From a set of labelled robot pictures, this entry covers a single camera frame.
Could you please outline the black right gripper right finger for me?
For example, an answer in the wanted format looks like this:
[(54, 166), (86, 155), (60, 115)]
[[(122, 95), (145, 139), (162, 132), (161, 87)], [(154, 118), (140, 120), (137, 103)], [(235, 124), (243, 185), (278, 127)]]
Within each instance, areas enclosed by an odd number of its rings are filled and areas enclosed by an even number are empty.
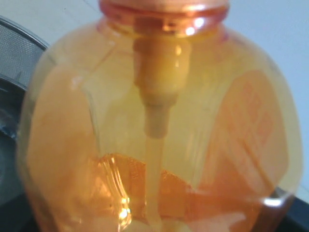
[(280, 223), (280, 232), (308, 232), (309, 204), (294, 195), (287, 198), (288, 212)]

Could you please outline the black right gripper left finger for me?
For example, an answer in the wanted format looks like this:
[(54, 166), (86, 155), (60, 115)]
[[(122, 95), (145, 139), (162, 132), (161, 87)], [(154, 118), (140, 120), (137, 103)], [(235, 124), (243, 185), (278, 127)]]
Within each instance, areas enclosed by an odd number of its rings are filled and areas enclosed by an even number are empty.
[(39, 232), (25, 194), (0, 206), (1, 232)]

